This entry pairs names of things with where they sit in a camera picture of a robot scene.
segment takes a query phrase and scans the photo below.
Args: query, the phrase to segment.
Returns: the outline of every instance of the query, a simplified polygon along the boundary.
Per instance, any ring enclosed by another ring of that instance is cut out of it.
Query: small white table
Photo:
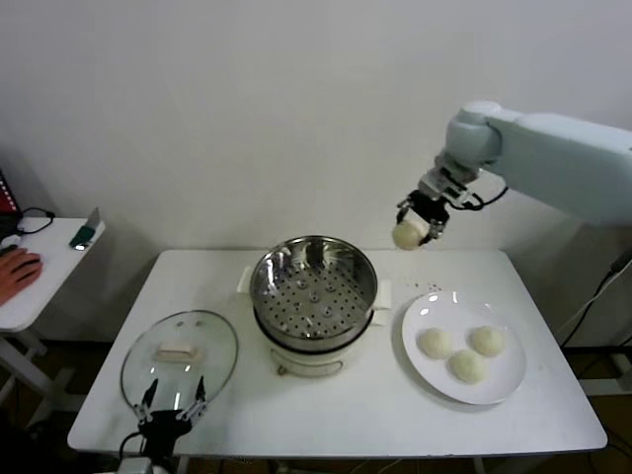
[[[45,217],[26,217],[22,220],[21,226],[33,230],[47,222],[48,219]],[[51,380],[31,363],[34,355],[45,354],[46,347],[27,328],[38,319],[50,299],[92,247],[91,245],[80,252],[68,245],[85,222],[86,219],[55,218],[42,232],[23,236],[20,247],[26,247],[30,252],[41,255],[41,276],[0,306],[0,364],[12,373],[11,378],[0,389],[0,403],[11,392],[15,378],[19,378],[44,398],[31,423],[45,418],[51,410],[78,411],[83,402],[83,397],[77,398],[63,393],[73,374],[72,369],[61,369],[56,378]],[[93,243],[104,230],[105,225],[102,223],[93,237]],[[26,355],[20,354],[1,336],[8,334],[18,338],[29,348]]]
[[[247,294],[236,293],[260,251],[168,251],[156,262],[68,436],[85,451],[115,452],[136,431],[119,372],[134,340],[160,319],[208,309],[235,327],[233,377],[176,454],[221,457],[387,458],[492,456],[597,449],[606,435],[553,336],[501,252],[366,252],[392,284],[386,326],[370,328],[361,356],[335,376],[279,377]],[[468,406],[433,390],[400,340],[406,303],[433,288],[473,291],[520,335],[528,368],[496,406]],[[130,442],[129,452],[138,443]]]

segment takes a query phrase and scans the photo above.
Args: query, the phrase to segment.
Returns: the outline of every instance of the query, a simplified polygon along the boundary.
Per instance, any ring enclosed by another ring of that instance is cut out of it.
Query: glass lid
[[[158,380],[150,411],[186,409],[203,377],[207,401],[224,387],[235,368],[235,330],[211,311],[185,311],[157,322],[131,346],[120,372],[127,405],[139,405]]]

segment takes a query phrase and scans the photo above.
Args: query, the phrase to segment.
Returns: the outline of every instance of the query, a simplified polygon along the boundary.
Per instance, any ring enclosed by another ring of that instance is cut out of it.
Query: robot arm
[[[438,238],[449,219],[447,205],[483,208],[486,203],[467,189],[481,168],[586,222],[632,224],[632,132],[474,102],[450,121],[434,167],[399,204],[393,229],[398,247],[412,250]]]

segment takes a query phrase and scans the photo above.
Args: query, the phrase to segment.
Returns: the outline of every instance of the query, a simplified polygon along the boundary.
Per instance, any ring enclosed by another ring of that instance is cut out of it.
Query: red object
[[[3,214],[20,213],[18,203],[2,172],[0,172],[0,212]]]

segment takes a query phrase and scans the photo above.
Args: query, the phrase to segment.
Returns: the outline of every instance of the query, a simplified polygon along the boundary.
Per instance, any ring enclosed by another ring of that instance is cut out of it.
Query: steamed bun
[[[492,326],[478,328],[472,333],[472,347],[483,356],[497,356],[505,350],[505,333]]]
[[[438,328],[430,328],[419,339],[422,351],[431,358],[448,358],[452,354],[452,340],[449,333]]]
[[[478,383],[487,377],[487,366],[474,351],[459,351],[449,360],[454,375],[467,383]]]

